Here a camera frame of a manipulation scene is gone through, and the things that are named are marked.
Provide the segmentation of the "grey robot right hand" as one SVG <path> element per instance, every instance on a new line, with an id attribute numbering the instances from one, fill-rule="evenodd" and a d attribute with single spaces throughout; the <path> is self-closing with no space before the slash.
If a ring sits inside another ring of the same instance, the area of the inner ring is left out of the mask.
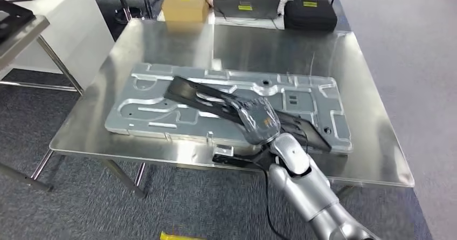
<path id="1" fill-rule="evenodd" d="M 280 134 L 280 120 L 267 98 L 235 98 L 228 102 L 240 117 L 241 131 L 248 143 L 264 145 Z"/>

